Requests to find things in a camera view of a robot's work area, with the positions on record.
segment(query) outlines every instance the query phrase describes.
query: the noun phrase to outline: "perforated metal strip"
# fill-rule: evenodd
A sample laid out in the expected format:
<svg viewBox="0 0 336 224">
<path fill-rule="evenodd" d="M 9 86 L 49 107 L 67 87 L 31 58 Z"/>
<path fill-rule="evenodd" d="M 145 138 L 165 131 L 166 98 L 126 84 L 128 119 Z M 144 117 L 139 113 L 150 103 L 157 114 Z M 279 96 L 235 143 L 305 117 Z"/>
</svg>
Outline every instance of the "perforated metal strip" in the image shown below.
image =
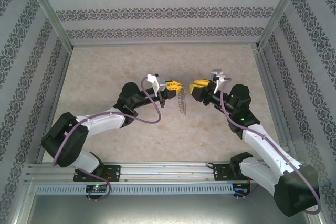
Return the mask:
<svg viewBox="0 0 336 224">
<path fill-rule="evenodd" d="M 86 185 L 39 185 L 37 195 L 83 195 Z M 112 185 L 112 195 L 233 194 L 232 184 Z"/>
</svg>

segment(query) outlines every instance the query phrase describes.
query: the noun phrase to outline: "end effector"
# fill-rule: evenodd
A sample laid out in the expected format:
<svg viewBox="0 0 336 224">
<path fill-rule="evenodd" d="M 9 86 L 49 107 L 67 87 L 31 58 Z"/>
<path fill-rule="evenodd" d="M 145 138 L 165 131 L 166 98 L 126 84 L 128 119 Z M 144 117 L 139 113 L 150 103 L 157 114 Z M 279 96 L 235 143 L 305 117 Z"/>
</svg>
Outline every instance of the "end effector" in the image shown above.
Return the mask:
<svg viewBox="0 0 336 224">
<path fill-rule="evenodd" d="M 192 97 L 202 102 L 205 106 L 213 104 L 216 109 L 221 111 L 221 93 L 217 92 L 224 82 L 223 73 L 219 69 L 212 71 L 212 80 L 196 80 L 190 84 L 189 90 Z M 249 127 L 260 124 L 260 121 L 249 109 L 251 103 L 250 91 L 247 86 L 236 84 L 232 87 L 230 94 L 224 93 L 224 107 L 231 119 L 237 124 Z M 228 122 L 232 132 L 236 133 L 240 139 L 243 137 L 243 130 Z"/>
<path fill-rule="evenodd" d="M 146 89 L 146 92 L 154 102 L 159 102 L 161 108 L 164 108 L 166 100 L 174 98 L 182 89 L 182 85 L 176 81 L 165 81 L 158 74 L 147 75 L 147 81 L 152 84 L 152 88 Z M 138 85 L 134 82 L 128 82 L 122 87 L 117 103 L 113 106 L 122 113 L 137 117 L 136 108 L 150 104 L 151 101 L 144 93 L 140 91 Z M 130 125 L 134 119 L 125 118 L 121 127 Z"/>
</svg>

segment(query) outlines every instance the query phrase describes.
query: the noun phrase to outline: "cable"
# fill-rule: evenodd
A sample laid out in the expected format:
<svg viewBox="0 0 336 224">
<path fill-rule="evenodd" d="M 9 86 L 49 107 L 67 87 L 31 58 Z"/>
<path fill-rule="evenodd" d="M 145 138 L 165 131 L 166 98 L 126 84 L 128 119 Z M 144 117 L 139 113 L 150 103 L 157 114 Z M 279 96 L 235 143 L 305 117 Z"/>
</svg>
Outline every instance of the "cable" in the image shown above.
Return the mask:
<svg viewBox="0 0 336 224">
<path fill-rule="evenodd" d="M 224 112 L 224 114 L 225 114 L 225 116 L 226 116 L 226 118 L 228 119 L 228 121 L 232 124 L 232 125 L 234 125 L 234 126 L 236 126 L 236 127 L 238 127 L 238 128 L 240 128 L 240 129 L 242 129 L 242 130 L 245 130 L 245 131 L 250 131 L 250 132 L 252 132 L 252 133 L 254 133 L 254 134 L 256 134 L 256 135 L 258 135 L 258 136 L 260 136 L 260 137 L 262 137 L 263 139 L 265 139 L 266 141 L 267 141 L 267 143 L 269 143 L 270 144 L 270 146 L 272 146 L 273 147 L 273 149 L 283 158 L 283 160 L 285 160 L 286 161 L 286 163 L 288 163 L 288 165 L 299 175 L 299 177 L 303 180 L 303 182 L 308 186 L 308 188 L 309 188 L 309 190 L 311 191 L 311 193 L 314 195 L 314 197 L 315 197 L 315 200 L 316 200 L 316 202 L 317 202 L 317 210 L 316 211 L 307 211 L 307 210 L 304 210 L 303 212 L 305 212 L 305 213 L 307 213 L 307 214 L 311 214 L 311 215 L 317 215 L 317 214 L 319 214 L 320 212 L 321 212 L 321 210 L 322 210 L 322 205 L 321 205 L 321 200 L 320 200 L 320 198 L 319 198 L 319 196 L 317 195 L 317 193 L 315 192 L 315 190 L 314 190 L 314 188 L 312 187 L 312 185 L 309 183 L 309 181 L 303 176 L 303 174 L 290 162 L 290 160 L 289 159 L 287 159 L 287 157 L 279 150 L 279 148 L 270 140 L 270 139 L 268 139 L 268 137 L 266 137 L 265 135 L 263 135 L 263 134 L 261 134 L 260 132 L 257 132 L 257 131 L 255 131 L 255 130 L 252 130 L 252 129 L 250 129 L 250 128 L 247 128 L 247 127 L 244 127 L 244 126 L 241 126 L 241 125 L 239 125 L 239 124 L 237 124 L 236 122 L 234 122 L 231 118 L 230 118 L 230 116 L 229 116 L 229 114 L 227 113 L 227 111 L 225 110 L 225 107 L 224 107 L 224 87 L 230 82 L 230 81 L 232 81 L 232 79 L 231 78 L 224 78 L 224 80 L 226 80 L 224 83 L 223 83 L 223 86 L 222 86 L 222 91 L 221 91 L 221 95 L 220 95 L 220 105 L 222 106 L 222 110 L 223 110 L 223 112 Z"/>
<path fill-rule="evenodd" d="M 215 164 L 214 163 L 207 163 L 206 166 L 210 168 L 211 170 L 215 169 Z"/>
<path fill-rule="evenodd" d="M 251 189 L 251 178 L 248 178 L 247 184 L 248 184 L 248 189 L 247 190 Z"/>
<path fill-rule="evenodd" d="M 82 125 L 83 123 L 85 122 L 88 122 L 90 121 L 91 119 L 94 119 L 94 118 L 97 118 L 99 116 L 102 116 L 102 115 L 121 115 L 121 116 L 125 116 L 127 118 L 132 118 L 134 120 L 137 120 L 137 121 L 140 121 L 140 122 L 143 122 L 143 123 L 148 123 L 148 124 L 155 124 L 155 123 L 159 123 L 161 121 L 161 113 L 160 113 L 160 110 L 158 108 L 158 106 L 155 104 L 154 100 L 150 97 L 150 95 L 148 94 L 148 92 L 146 91 L 146 89 L 144 88 L 143 86 L 143 83 L 145 82 L 145 80 L 147 80 L 147 77 L 144 77 L 140 83 L 140 86 L 141 86 L 141 89 L 142 91 L 144 92 L 144 94 L 148 97 L 148 99 L 151 101 L 151 103 L 154 105 L 157 113 L 158 113 L 158 119 L 156 121 L 147 121 L 147 120 L 144 120 L 144 119 L 141 119 L 141 118 L 136 118 L 135 116 L 132 116 L 132 115 L 128 115 L 128 114 L 124 114 L 124 113 L 121 113 L 121 112 L 101 112 L 101 113 L 97 113 L 97 114 L 94 114 L 94 115 L 91 115 L 91 116 L 88 116 L 87 118 L 81 120 L 80 122 L 78 122 L 74 127 L 72 127 L 72 129 L 69 131 L 69 133 L 66 135 L 66 137 L 64 138 L 63 142 L 61 143 L 59 149 L 57 150 L 56 152 L 56 155 L 54 157 L 54 160 L 52 161 L 52 166 L 56 166 L 57 165 L 57 159 L 59 158 L 59 155 L 61 153 L 61 151 L 63 150 L 64 146 L 66 145 L 66 143 L 68 142 L 70 136 L 73 134 L 73 132 L 80 126 Z M 77 170 L 81 171 L 82 173 L 85 173 L 91 177 L 94 177 L 96 179 L 99 179 L 101 181 L 104 181 L 107 183 L 108 187 L 109 187 L 109 190 L 108 192 L 101 196 L 99 199 L 95 199 L 95 201 L 98 201 L 98 200 L 102 200 L 104 198 L 106 198 L 110 192 L 111 192 L 111 184 L 109 181 L 107 181 L 106 179 L 102 178 L 102 177 L 99 177 L 97 175 L 94 175 L 92 173 L 89 173 L 83 169 L 80 169 L 80 168 L 77 168 Z"/>
</svg>

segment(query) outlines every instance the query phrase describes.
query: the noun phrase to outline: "black plastic cover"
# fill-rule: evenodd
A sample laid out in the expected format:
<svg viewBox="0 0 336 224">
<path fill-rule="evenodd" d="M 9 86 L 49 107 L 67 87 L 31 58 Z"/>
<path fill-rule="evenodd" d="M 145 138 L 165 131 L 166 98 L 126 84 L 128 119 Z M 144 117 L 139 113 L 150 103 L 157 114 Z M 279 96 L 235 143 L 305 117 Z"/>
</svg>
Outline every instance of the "black plastic cover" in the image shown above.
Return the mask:
<svg viewBox="0 0 336 224">
<path fill-rule="evenodd" d="M 311 165 L 301 166 L 299 171 L 320 197 L 317 171 Z M 275 185 L 274 201 L 286 216 L 293 216 L 317 204 L 314 195 L 295 171 L 285 172 L 280 177 Z"/>
<path fill-rule="evenodd" d="M 249 127 L 253 124 L 260 124 L 260 121 L 252 114 L 251 110 L 236 110 L 230 115 L 231 119 L 244 127 Z M 232 132 L 236 133 L 240 139 L 243 138 L 243 129 L 234 126 L 229 122 L 229 127 Z"/>
<path fill-rule="evenodd" d="M 197 102 L 203 102 L 208 93 L 209 91 L 205 87 L 194 87 L 191 95 Z"/>
<path fill-rule="evenodd" d="M 230 170 L 231 172 L 233 173 L 233 175 L 235 177 L 241 177 L 243 176 L 243 174 L 241 173 L 241 170 L 240 170 L 240 163 L 246 159 L 246 158 L 249 158 L 249 157 L 253 157 L 253 155 L 249 152 L 242 152 L 242 153 L 239 153 L 237 154 L 236 156 L 233 156 L 231 159 L 230 159 Z"/>
<path fill-rule="evenodd" d="M 234 85 L 230 92 L 230 99 L 227 103 L 238 110 L 249 109 L 251 103 L 250 90 L 247 86 L 242 84 Z"/>
<path fill-rule="evenodd" d="M 164 100 L 171 99 L 176 96 L 176 91 L 165 89 L 159 92 L 158 96 L 155 96 L 153 88 L 146 89 L 148 95 L 153 99 L 154 102 L 160 102 L 162 106 Z M 145 95 L 143 91 L 140 91 L 138 85 L 134 82 L 128 82 L 122 87 L 122 91 L 119 94 L 117 103 L 113 106 L 114 108 L 120 110 L 122 113 L 127 115 L 132 115 L 134 117 L 138 116 L 138 113 L 134 110 L 136 108 L 150 104 L 151 101 Z M 130 125 L 134 119 L 125 118 L 125 121 L 121 127 L 126 127 Z"/>
<path fill-rule="evenodd" d="M 43 137 L 41 141 L 42 147 L 52 157 L 55 157 L 57 150 L 66 136 L 66 133 L 68 133 L 77 123 L 76 117 L 70 112 L 61 115 L 48 133 Z M 69 166 L 77 159 L 88 133 L 88 128 L 83 125 L 79 126 L 72 133 L 58 157 L 57 164 L 60 167 Z"/>
</svg>

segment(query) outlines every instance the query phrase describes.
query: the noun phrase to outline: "wallpaper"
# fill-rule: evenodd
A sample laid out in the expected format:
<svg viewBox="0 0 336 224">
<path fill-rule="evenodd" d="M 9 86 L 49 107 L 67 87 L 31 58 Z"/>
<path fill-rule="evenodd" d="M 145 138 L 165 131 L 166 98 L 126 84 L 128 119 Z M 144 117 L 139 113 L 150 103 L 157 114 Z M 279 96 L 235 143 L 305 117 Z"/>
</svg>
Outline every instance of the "wallpaper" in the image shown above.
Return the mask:
<svg viewBox="0 0 336 224">
<path fill-rule="evenodd" d="M 15 208 L 69 59 L 37 0 L 0 0 L 0 223 Z"/>
<path fill-rule="evenodd" d="M 299 160 L 318 171 L 328 223 L 336 223 L 335 0 L 291 0 L 264 48 Z"/>
<path fill-rule="evenodd" d="M 75 46 L 257 42 L 279 0 L 50 0 Z"/>
</svg>

